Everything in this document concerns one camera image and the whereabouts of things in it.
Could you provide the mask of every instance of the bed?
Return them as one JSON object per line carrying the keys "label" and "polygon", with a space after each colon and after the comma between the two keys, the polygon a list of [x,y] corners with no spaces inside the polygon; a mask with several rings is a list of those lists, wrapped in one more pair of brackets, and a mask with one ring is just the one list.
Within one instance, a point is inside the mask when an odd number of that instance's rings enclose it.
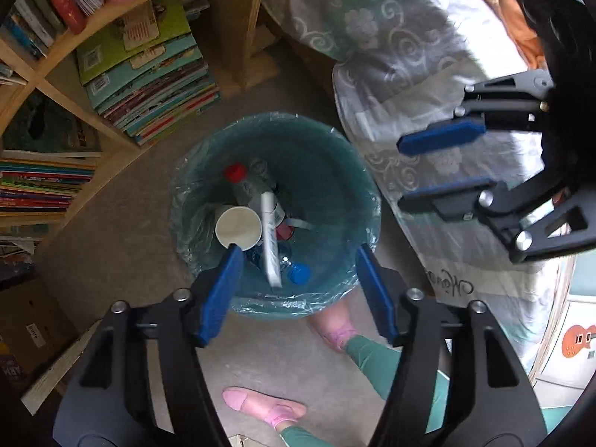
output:
{"label": "bed", "polygon": [[573,259],[513,265],[476,221],[443,223],[397,207],[404,192],[470,177],[515,186],[542,168],[540,135],[489,133],[414,158],[398,138],[452,117],[466,84],[527,69],[484,0],[263,0],[296,41],[337,61],[333,93],[343,128],[425,268],[437,298],[485,301],[530,371]]}

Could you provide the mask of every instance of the leg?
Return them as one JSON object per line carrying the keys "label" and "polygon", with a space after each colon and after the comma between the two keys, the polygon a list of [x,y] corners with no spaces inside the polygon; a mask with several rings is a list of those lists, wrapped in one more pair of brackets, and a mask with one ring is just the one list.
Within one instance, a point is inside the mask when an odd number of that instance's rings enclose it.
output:
{"label": "leg", "polygon": [[333,447],[296,425],[306,413],[306,407],[301,403],[239,387],[226,388],[222,395],[229,407],[275,428],[289,447]]}
{"label": "leg", "polygon": [[333,447],[298,425],[290,425],[279,432],[288,447]]}
{"label": "leg", "polygon": [[[346,342],[346,352],[356,363],[356,366],[371,382],[372,387],[386,400],[391,391],[391,385],[397,371],[397,364],[401,353],[375,343],[363,336],[354,336]],[[433,405],[426,431],[437,430],[443,425],[447,393],[449,391],[449,378],[437,371],[434,384]]]}
{"label": "leg", "polygon": [[[309,324],[330,348],[346,352],[381,398],[387,399],[401,353],[360,336],[352,324],[345,299],[310,316]],[[442,427],[448,391],[449,378],[437,371],[427,432]],[[548,433],[552,432],[569,410],[570,406],[542,409]]]}

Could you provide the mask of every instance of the plastic trash bag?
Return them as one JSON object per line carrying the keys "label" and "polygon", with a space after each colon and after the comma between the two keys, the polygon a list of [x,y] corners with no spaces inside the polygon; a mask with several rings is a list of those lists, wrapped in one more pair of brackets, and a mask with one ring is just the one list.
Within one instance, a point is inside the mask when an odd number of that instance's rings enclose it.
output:
{"label": "plastic trash bag", "polygon": [[214,268],[224,253],[213,232],[214,212],[235,203],[224,169],[263,158],[282,191],[286,213],[314,225],[286,242],[293,260],[311,267],[305,285],[282,280],[273,290],[245,263],[232,308],[267,319],[306,316],[334,303],[357,283],[356,249],[377,243],[381,202],[373,179],[340,132],[298,115],[246,117],[204,139],[181,159],[172,181],[170,228],[176,251],[193,276]]}

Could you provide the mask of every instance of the blue bottle cap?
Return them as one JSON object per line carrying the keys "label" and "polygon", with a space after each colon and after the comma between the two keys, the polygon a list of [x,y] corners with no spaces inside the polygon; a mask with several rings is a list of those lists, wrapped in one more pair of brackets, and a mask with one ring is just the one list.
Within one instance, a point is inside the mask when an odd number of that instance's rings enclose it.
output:
{"label": "blue bottle cap", "polygon": [[303,285],[311,278],[311,268],[305,264],[294,264],[288,272],[288,279],[296,285]]}

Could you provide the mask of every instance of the gray carpet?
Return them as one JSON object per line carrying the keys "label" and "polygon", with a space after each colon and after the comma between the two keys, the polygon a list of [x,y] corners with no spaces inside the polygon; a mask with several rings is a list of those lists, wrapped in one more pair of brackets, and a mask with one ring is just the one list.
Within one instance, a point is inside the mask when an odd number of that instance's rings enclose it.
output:
{"label": "gray carpet", "polygon": [[[80,331],[117,299],[141,306],[190,284],[168,231],[169,182],[177,159],[199,140],[264,111],[302,114],[339,127],[333,101],[302,63],[283,44],[272,52],[281,67],[278,77],[215,105],[162,140],[112,180],[37,257],[46,285]],[[376,252],[381,264],[424,287],[424,272],[386,204],[381,227]],[[377,339],[362,292],[355,291],[350,303],[356,325]],[[230,314],[221,335],[199,357],[230,436],[283,445],[267,425],[223,404],[225,386],[305,403],[309,413],[303,425],[338,447],[365,445],[383,407],[354,364],[327,349],[302,320],[261,322]]]}

